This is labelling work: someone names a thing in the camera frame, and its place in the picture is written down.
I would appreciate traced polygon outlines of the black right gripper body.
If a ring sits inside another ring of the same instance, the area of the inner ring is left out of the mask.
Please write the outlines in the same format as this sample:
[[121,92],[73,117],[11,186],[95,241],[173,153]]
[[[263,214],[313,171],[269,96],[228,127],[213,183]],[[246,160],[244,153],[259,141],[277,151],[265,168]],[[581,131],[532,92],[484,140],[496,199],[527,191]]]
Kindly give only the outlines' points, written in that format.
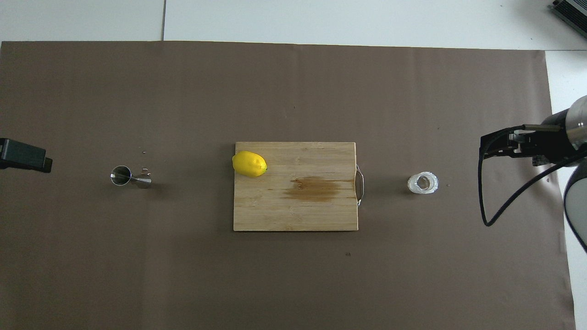
[[547,117],[543,124],[560,126],[559,132],[545,133],[546,149],[543,155],[550,164],[559,164],[583,152],[582,110],[560,111]]

